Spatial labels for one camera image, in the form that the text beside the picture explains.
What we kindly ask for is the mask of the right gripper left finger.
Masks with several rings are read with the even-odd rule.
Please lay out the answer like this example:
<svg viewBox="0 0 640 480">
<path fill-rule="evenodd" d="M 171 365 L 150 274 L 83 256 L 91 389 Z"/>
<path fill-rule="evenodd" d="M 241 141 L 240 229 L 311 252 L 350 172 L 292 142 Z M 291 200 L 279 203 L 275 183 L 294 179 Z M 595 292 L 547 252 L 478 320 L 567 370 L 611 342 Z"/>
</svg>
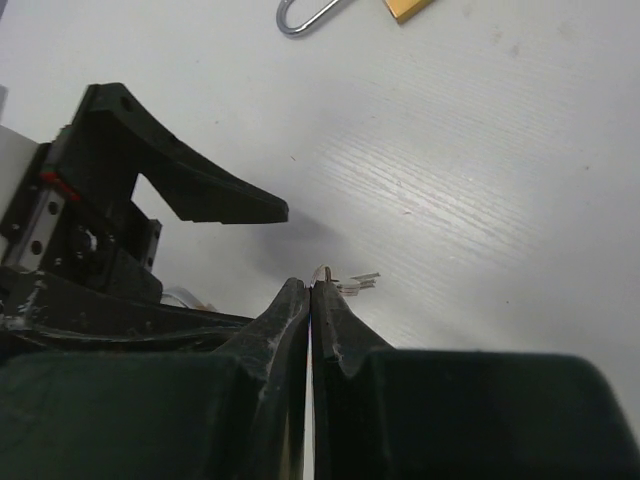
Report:
<svg viewBox="0 0 640 480">
<path fill-rule="evenodd" d="M 308 317 L 308 290 L 291 278 L 216 349 L 1 339 L 2 477 L 301 478 Z"/>
</svg>

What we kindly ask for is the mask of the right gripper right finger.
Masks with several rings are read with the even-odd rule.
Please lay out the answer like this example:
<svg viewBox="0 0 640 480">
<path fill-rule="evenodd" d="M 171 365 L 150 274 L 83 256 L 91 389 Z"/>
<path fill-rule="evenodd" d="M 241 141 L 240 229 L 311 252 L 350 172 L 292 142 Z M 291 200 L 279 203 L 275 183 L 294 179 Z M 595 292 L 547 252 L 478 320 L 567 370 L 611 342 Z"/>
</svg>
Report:
<svg viewBox="0 0 640 480">
<path fill-rule="evenodd" d="M 319 479 L 635 479 L 614 393 L 571 355 L 402 350 L 311 291 Z"/>
</svg>

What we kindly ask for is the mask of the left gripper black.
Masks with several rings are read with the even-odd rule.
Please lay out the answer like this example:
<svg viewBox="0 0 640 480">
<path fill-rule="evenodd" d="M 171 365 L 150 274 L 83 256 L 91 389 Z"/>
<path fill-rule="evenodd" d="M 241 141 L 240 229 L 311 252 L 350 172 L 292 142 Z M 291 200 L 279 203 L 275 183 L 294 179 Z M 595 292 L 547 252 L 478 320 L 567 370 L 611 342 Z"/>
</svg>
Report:
<svg viewBox="0 0 640 480">
<path fill-rule="evenodd" d="M 123 226 L 45 180 L 51 147 L 1 129 L 2 340 L 20 350 L 216 349 L 252 322 L 145 301 L 163 292 L 152 273 L 162 226 L 128 201 L 139 176 L 194 223 L 284 223 L 284 200 L 179 140 L 121 83 L 87 87 L 69 126 L 69 186 L 115 224 L 125 209 Z"/>
</svg>

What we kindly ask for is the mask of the lower brass padlock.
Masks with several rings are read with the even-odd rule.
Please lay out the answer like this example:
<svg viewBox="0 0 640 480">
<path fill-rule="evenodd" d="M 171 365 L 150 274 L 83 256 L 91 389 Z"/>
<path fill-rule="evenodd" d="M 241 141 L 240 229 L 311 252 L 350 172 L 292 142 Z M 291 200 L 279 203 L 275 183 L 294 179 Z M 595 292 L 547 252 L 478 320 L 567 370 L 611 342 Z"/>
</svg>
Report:
<svg viewBox="0 0 640 480">
<path fill-rule="evenodd" d="M 321 26 L 343 12 L 351 1 L 331 0 L 321 9 L 303 20 L 297 25 L 289 23 L 290 8 L 295 4 L 294 0 L 281 0 L 278 3 L 275 22 L 278 30 L 289 39 L 297 39 L 314 33 Z M 384 0 L 385 8 L 398 25 L 403 25 L 423 10 L 434 4 L 433 0 Z"/>
</svg>

